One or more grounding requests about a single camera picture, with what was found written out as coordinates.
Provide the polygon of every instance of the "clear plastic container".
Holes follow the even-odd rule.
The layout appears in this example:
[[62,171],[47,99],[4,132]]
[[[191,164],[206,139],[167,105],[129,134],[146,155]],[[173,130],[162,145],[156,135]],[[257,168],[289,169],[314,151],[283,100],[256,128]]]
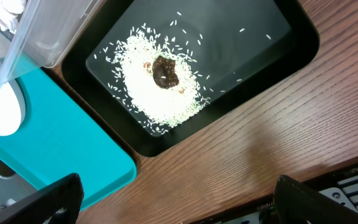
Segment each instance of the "clear plastic container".
[[102,1],[28,0],[13,39],[0,31],[0,87],[59,64]]

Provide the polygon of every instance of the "turquoise plastic tray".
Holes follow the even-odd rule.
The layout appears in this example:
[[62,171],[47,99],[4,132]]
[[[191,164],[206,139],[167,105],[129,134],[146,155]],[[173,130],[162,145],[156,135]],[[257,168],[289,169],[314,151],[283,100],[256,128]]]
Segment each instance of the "turquoise plastic tray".
[[135,179],[134,161],[41,69],[17,82],[25,120],[16,133],[0,137],[0,160],[36,189],[78,173],[82,210]]

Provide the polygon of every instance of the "wood grain surface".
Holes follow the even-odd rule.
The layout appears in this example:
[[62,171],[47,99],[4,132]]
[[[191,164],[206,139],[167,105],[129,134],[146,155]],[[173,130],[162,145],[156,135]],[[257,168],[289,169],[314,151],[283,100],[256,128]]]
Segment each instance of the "wood grain surface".
[[357,157],[358,0],[300,2],[321,38],[312,63],[163,154],[136,155],[136,180],[78,223],[188,223],[271,193],[280,174]]

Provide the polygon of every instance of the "black tray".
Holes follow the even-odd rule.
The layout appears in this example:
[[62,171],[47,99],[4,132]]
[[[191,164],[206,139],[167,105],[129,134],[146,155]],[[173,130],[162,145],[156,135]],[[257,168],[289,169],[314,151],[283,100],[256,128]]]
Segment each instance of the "black tray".
[[[139,5],[140,1],[136,1],[134,5]],[[155,0],[145,0],[144,2],[152,4]],[[107,0],[63,61],[63,76],[115,130],[116,134],[113,139],[124,140],[131,148],[144,156],[156,156],[301,69],[313,59],[318,51],[318,33],[296,0],[232,0],[231,2],[245,3],[248,6],[244,8],[245,16],[243,18],[247,17],[247,15],[253,15],[244,21],[245,23],[249,21],[248,24],[244,25],[247,28],[244,32],[253,30],[252,35],[242,35],[244,36],[242,38],[255,43],[255,46],[260,45],[260,43],[269,44],[264,44],[262,48],[256,47],[254,50],[250,50],[249,54],[243,54],[240,57],[236,56],[236,58],[241,58],[241,62],[238,64],[229,64],[226,68],[221,65],[215,67],[214,64],[211,64],[209,72],[213,73],[224,68],[225,79],[230,75],[234,79],[241,78],[243,81],[238,85],[231,86],[230,91],[222,95],[215,95],[214,101],[209,106],[162,136],[150,135],[148,131],[139,125],[133,115],[114,99],[110,92],[106,91],[108,89],[107,81],[101,80],[103,78],[97,75],[94,78],[85,66],[86,59],[93,55],[94,51],[99,51],[103,44],[108,44],[106,42],[108,39],[105,37],[109,36],[109,31],[128,7],[131,6],[132,1]],[[134,5],[129,8],[129,11],[133,10]],[[180,8],[179,5],[173,7],[170,13],[185,12],[185,9],[179,10],[178,8]],[[154,18],[159,16],[161,15],[149,16],[146,21],[139,21],[138,26],[141,26],[143,22],[148,23],[150,21],[152,24],[153,22],[158,22],[159,20]],[[129,35],[131,27],[127,28],[127,35]],[[239,29],[236,29],[239,25],[233,22],[229,23],[227,27],[233,27],[231,30],[237,32],[236,35],[242,34],[238,33]],[[272,40],[268,40],[264,36],[267,34],[266,32],[269,32]],[[280,33],[280,38],[276,40],[274,37],[277,33]],[[217,53],[219,49],[209,47],[204,49],[204,51],[206,50],[211,51],[210,55],[219,56]],[[225,57],[230,56],[230,52],[222,52],[222,54],[225,54]]]

